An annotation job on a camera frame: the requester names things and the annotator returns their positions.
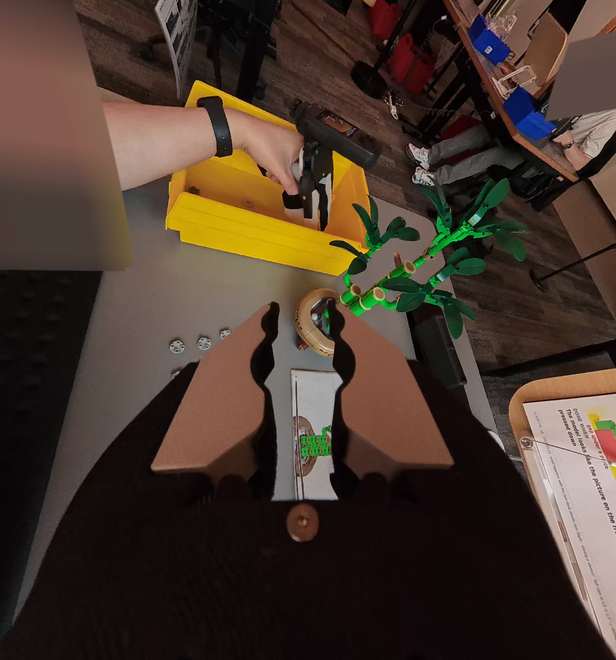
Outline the yellow plastic bin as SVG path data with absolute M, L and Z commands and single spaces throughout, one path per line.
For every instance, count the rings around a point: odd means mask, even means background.
M 293 117 L 282 120 L 202 82 L 194 83 L 186 106 L 196 106 L 204 96 L 219 96 L 224 109 L 298 133 Z M 283 193 L 284 188 L 273 183 L 249 155 L 234 150 L 227 158 L 213 157 L 172 174 L 166 228 L 178 231 L 185 243 L 335 276 L 348 268 L 353 257 L 331 246 L 332 240 L 367 251 L 365 230 L 353 209 L 356 203 L 369 210 L 362 168 L 334 154 L 332 203 L 323 232 L 288 217 Z

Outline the white printed sign board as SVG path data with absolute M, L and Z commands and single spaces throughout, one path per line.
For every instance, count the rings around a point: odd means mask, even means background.
M 169 47 L 176 95 L 183 99 L 195 37 L 198 1 L 157 1 L 155 14 Z

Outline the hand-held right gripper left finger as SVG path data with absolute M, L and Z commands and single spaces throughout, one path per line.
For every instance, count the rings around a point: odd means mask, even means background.
M 273 401 L 279 304 L 263 305 L 197 364 L 151 463 L 156 474 L 203 474 L 214 487 L 240 477 L 271 498 L 278 469 Z

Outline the lego bamboo plant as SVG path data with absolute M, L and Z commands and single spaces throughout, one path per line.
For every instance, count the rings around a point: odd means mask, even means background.
M 344 272 L 341 293 L 325 288 L 315 290 L 297 306 L 295 330 L 298 350 L 311 350 L 326 358 L 334 355 L 333 315 L 330 309 L 335 304 L 357 317 L 376 307 L 408 314 L 430 305 L 441 310 L 451 338 L 459 339 L 463 334 L 464 320 L 475 322 L 477 315 L 472 307 L 441 288 L 441 285 L 452 276 L 477 276 L 485 271 L 485 257 L 475 256 L 468 244 L 491 238 L 517 261 L 525 259 L 526 249 L 521 236 L 528 233 L 527 227 L 514 220 L 485 219 L 505 200 L 510 190 L 509 177 L 499 181 L 488 179 L 470 207 L 461 216 L 455 217 L 441 186 L 436 185 L 434 189 L 422 187 L 421 194 L 436 211 L 435 237 L 414 260 L 394 256 L 394 268 L 365 290 L 353 281 L 353 276 L 364 273 L 372 257 L 387 243 L 393 240 L 417 242 L 420 234 L 403 217 L 392 219 L 385 230 L 381 230 L 378 205 L 372 197 L 369 197 L 369 210 L 353 204 L 365 230 L 367 251 L 362 252 L 344 240 L 329 243 L 345 250 L 353 259 Z

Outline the black box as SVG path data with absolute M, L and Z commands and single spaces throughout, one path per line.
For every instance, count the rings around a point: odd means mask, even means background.
M 467 379 L 443 312 L 427 305 L 406 314 L 416 359 L 449 390 L 463 388 Z

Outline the group of small clear pieces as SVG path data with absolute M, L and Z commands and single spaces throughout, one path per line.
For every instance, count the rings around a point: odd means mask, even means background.
M 226 337 L 231 335 L 231 330 L 229 328 L 223 328 L 219 332 L 219 340 L 224 340 Z M 213 342 L 206 335 L 200 335 L 196 341 L 196 346 L 200 351 L 208 351 L 212 348 Z M 186 348 L 186 345 L 179 339 L 174 339 L 169 344 L 169 349 L 172 354 L 179 355 Z M 183 366 L 175 367 L 171 370 L 171 380 L 177 377 L 181 371 L 184 369 Z

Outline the printed instruction sheet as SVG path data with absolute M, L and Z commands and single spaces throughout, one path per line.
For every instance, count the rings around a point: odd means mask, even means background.
M 616 654 L 616 393 L 523 407 L 576 586 Z

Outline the black perforated mat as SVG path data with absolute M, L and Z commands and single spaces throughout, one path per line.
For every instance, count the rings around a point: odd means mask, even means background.
M 0 270 L 0 641 L 15 616 L 101 278 Z

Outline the lego instruction booklet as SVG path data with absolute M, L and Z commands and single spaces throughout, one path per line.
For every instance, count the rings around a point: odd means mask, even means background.
M 296 499 L 337 499 L 330 476 L 334 404 L 341 384 L 334 372 L 291 370 Z

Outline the cardboard box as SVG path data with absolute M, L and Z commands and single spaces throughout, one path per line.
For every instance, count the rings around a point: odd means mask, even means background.
M 515 80 L 531 95 L 538 92 L 555 75 L 568 42 L 568 33 L 545 12 L 536 24 L 527 51 L 517 64 Z

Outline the black wristband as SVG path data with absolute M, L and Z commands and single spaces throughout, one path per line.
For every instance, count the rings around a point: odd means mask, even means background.
M 215 137 L 217 158 L 227 158 L 233 155 L 234 147 L 229 122 L 223 100 L 219 96 L 204 96 L 197 100 L 199 109 L 207 112 Z

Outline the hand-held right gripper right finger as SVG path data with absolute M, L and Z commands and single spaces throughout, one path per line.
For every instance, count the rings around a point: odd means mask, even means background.
M 403 351 L 341 303 L 327 309 L 342 380 L 329 475 L 337 499 L 353 496 L 369 475 L 391 485 L 405 473 L 451 470 L 454 459 Z

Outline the blue plastic bin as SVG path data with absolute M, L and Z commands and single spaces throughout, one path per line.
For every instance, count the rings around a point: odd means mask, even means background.
M 510 47 L 487 26 L 485 17 L 478 14 L 468 29 L 468 37 L 476 51 L 493 65 L 504 62 Z
M 534 98 L 522 87 L 516 87 L 503 103 L 503 109 L 517 130 L 532 140 L 550 136 L 557 125 L 536 110 Z

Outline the person's left hand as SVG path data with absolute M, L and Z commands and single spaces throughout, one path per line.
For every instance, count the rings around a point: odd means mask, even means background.
M 299 160 L 303 137 L 238 110 L 226 109 L 226 116 L 233 148 L 249 155 L 288 195 L 298 194 L 292 167 Z

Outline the black round stand base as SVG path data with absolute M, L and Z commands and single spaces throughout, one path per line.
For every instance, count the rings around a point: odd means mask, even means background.
M 382 100 L 387 93 L 388 83 L 378 72 L 378 69 L 366 62 L 356 61 L 350 71 L 350 77 L 356 87 L 366 96 Z

